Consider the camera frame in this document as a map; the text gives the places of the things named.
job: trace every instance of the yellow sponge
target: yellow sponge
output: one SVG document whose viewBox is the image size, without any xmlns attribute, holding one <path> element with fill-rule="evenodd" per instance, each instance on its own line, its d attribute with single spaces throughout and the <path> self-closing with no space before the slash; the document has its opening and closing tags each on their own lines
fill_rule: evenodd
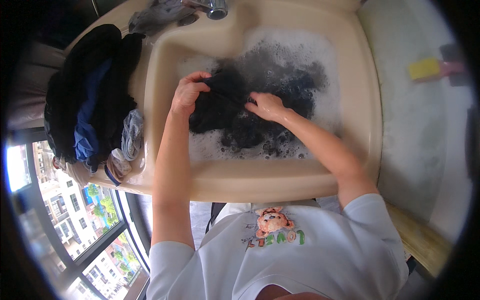
<svg viewBox="0 0 480 300">
<path fill-rule="evenodd" d="M 408 67 L 412 80 L 426 79 L 440 75 L 440 63 L 437 58 L 430 57 L 411 63 Z"/>
</svg>

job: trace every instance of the sink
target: sink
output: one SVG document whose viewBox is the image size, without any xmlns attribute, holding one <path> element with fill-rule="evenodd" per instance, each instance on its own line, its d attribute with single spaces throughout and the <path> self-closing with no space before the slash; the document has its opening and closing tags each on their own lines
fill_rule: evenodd
<svg viewBox="0 0 480 300">
<path fill-rule="evenodd" d="M 245 47 L 255 28 L 303 30 L 326 38 L 335 51 L 341 139 L 377 181 L 381 145 L 380 93 L 372 54 L 354 12 L 358 1 L 235 0 L 226 18 L 204 14 L 193 24 L 156 38 L 143 98 L 144 155 L 120 189 L 151 194 L 155 160 L 175 88 L 178 62 L 194 56 L 229 58 Z M 276 202 L 336 194 L 335 178 L 314 159 L 216 159 L 191 162 L 193 201 Z"/>
</svg>

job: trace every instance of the sky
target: sky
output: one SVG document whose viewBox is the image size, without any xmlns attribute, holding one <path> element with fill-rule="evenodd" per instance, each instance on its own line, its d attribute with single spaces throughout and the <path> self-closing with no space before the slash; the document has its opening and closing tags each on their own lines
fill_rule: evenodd
<svg viewBox="0 0 480 300">
<path fill-rule="evenodd" d="M 12 192 L 31 183 L 26 174 L 21 146 L 7 148 L 7 170 Z"/>
</svg>

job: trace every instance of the hand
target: hand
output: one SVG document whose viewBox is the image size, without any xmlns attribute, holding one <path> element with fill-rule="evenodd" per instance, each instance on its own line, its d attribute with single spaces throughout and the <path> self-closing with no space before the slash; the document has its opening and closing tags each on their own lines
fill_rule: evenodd
<svg viewBox="0 0 480 300">
<path fill-rule="evenodd" d="M 248 102 L 245 108 L 264 120 L 280 122 L 289 110 L 283 106 L 282 99 L 272 94 L 251 92 L 250 97 L 257 105 Z"/>
<path fill-rule="evenodd" d="M 210 92 L 205 83 L 198 81 L 209 77 L 212 77 L 210 73 L 197 71 L 180 79 L 170 111 L 190 116 L 195 110 L 195 101 L 200 92 Z"/>
</svg>

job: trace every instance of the soapy water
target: soapy water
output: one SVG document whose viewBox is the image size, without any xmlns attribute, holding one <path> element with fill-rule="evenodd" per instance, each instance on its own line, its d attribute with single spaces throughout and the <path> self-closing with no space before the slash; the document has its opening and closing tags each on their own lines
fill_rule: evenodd
<svg viewBox="0 0 480 300">
<path fill-rule="evenodd" d="M 313 102 L 308 118 L 340 136 L 342 131 L 340 87 L 336 71 L 333 46 L 321 35 L 303 30 L 257 28 L 246 35 L 242 53 L 234 58 L 194 56 L 179 61 L 180 77 L 194 71 L 214 72 L 225 66 L 234 66 L 248 82 L 252 91 L 261 91 L 265 85 L 282 85 L 298 82 L 297 71 L 305 71 L 315 82 L 308 90 Z M 191 160 L 206 159 L 283 159 L 313 158 L 310 151 L 297 138 L 283 140 L 264 136 L 264 141 L 253 148 L 238 149 L 224 146 L 224 130 L 211 130 L 195 134 L 190 132 Z"/>
</svg>

